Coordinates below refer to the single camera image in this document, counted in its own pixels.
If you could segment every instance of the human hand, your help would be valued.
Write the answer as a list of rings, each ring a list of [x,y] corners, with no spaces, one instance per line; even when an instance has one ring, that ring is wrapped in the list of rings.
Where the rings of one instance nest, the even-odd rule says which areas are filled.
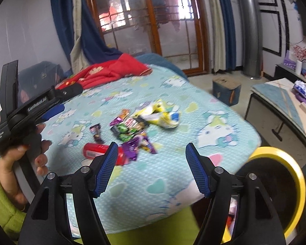
[[[39,124],[37,126],[36,133],[41,133],[45,128],[45,124]],[[38,175],[45,176],[48,174],[48,168],[45,166],[48,162],[46,155],[44,154],[51,141],[43,140],[41,144],[41,154],[35,159],[35,165],[37,166]],[[13,164],[15,161],[21,159],[21,157],[28,150],[27,145],[20,145],[16,147],[10,147],[4,155],[0,158],[0,183],[10,201],[20,210],[25,208],[28,203],[26,197],[22,193],[15,173],[13,171]]]

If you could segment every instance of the silver screw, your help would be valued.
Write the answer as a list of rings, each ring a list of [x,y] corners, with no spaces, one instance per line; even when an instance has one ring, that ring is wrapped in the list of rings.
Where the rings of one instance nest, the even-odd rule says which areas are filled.
[[[257,176],[254,173],[248,175],[251,180],[256,180]]]
[[[214,169],[214,171],[215,171],[216,173],[218,173],[218,174],[222,174],[222,173],[223,173],[223,168],[216,167],[216,168]]]
[[[81,173],[87,173],[90,171],[90,167],[89,166],[84,166],[81,168]]]
[[[54,177],[55,177],[55,173],[53,173],[53,172],[51,172],[51,173],[49,173],[49,174],[47,175],[47,178],[48,178],[49,180],[52,180]]]

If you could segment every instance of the wooden door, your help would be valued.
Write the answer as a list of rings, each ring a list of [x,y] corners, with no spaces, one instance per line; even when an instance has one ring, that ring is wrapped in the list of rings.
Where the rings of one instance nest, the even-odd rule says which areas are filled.
[[[105,43],[132,56],[155,52],[186,74],[202,73],[197,0],[87,0]]]

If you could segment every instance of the yellow ring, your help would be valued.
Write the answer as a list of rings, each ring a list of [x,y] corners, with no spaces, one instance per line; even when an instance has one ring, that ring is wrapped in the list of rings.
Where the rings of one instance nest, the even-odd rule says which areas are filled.
[[[248,162],[253,159],[268,157],[274,159],[284,165],[290,172],[293,177],[297,190],[297,204],[293,218],[291,219],[289,225],[284,230],[285,238],[287,238],[291,232],[295,229],[300,220],[300,217],[303,214],[305,201],[306,201],[306,184],[303,172],[297,162],[286,152],[281,149],[275,147],[259,147],[257,148],[253,154],[248,158]],[[224,230],[224,235],[222,238],[222,242],[228,242],[231,240],[231,235],[229,233],[228,228],[226,227]]]

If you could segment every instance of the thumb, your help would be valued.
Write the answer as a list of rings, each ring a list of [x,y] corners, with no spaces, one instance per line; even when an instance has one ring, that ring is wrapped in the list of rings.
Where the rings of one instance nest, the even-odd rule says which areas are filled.
[[[27,150],[28,146],[26,145],[9,148],[6,153],[1,157],[2,168],[4,169],[4,171],[11,172],[14,162],[21,159]]]

